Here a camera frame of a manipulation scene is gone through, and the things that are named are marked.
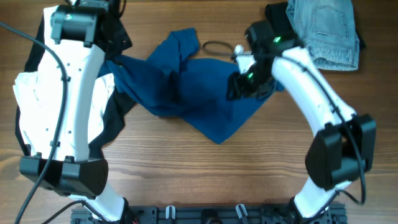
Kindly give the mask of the blue t-shirt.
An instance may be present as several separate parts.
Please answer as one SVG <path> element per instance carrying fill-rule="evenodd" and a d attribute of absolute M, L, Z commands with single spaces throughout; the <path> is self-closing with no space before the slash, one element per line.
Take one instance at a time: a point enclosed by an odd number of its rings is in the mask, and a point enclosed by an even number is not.
<path fill-rule="evenodd" d="M 180 117 L 221 144 L 270 96 L 228 100 L 228 77 L 238 66 L 194 59 L 199 47 L 194 28 L 172 31 L 146 60 L 118 55 L 103 63 L 99 75 L 113 74 L 117 91 L 152 114 Z"/>

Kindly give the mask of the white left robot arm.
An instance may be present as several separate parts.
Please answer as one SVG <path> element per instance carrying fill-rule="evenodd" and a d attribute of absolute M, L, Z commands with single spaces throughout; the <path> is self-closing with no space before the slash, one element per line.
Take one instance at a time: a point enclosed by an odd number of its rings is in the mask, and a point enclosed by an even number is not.
<path fill-rule="evenodd" d="M 108 184 L 105 144 L 124 127 L 133 101 L 116 89 L 105 60 L 131 46 L 119 1 L 66 1 L 44 9 L 35 43 L 13 87 L 20 173 L 84 205 L 95 223 L 132 223 Z"/>

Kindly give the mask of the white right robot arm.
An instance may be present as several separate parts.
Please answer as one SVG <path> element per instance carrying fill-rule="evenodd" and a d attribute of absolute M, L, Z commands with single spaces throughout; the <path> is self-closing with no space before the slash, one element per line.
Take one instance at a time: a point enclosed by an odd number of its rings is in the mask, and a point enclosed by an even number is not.
<path fill-rule="evenodd" d="M 314 139 L 305 157 L 308 179 L 289 205 L 292 223 L 309 223 L 323 215 L 350 183 L 358 180 L 366 201 L 366 172 L 373 166 L 376 122 L 358 115 L 314 66 L 294 32 L 277 35 L 266 20 L 245 31 L 250 46 L 237 46 L 232 59 L 239 70 L 228 78 L 226 97 L 261 99 L 282 85 L 306 118 Z"/>

